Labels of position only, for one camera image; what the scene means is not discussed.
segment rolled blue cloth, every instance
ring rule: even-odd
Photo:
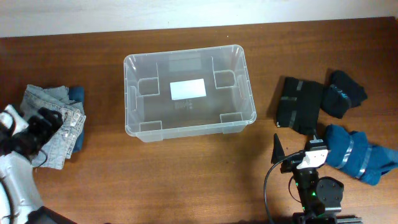
[[[82,86],[72,87],[68,91],[69,100],[74,100],[77,102],[81,102],[84,104],[85,102],[85,89]],[[83,139],[85,136],[85,130],[81,132],[81,134],[77,137],[75,147],[73,148],[72,153],[78,152],[83,147]]]
[[[326,163],[370,185],[398,167],[398,151],[368,143],[364,132],[347,133],[331,124],[326,128],[325,142],[331,150]]]

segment black garment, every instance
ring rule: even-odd
[[[342,118],[350,108],[361,105],[368,96],[345,72],[335,71],[330,77],[331,85],[325,89],[321,108],[330,116]]]
[[[285,79],[277,110],[277,126],[300,134],[314,134],[322,100],[323,85],[313,81]]]

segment white backdrop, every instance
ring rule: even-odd
[[[398,16],[398,0],[0,0],[0,37]]]

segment light blue denim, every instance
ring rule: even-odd
[[[86,120],[83,104],[69,100],[69,89],[65,86],[43,89],[28,85],[21,103],[24,119],[40,116],[37,111],[41,108],[58,111],[62,114],[63,125],[42,148],[48,159],[42,167],[62,169],[65,159],[70,159],[77,137],[81,134]],[[39,153],[32,160],[33,166],[39,166],[45,160],[45,155]]]

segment transparent storage box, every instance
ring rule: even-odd
[[[239,45],[127,56],[124,105],[144,142],[237,133],[257,117]]]

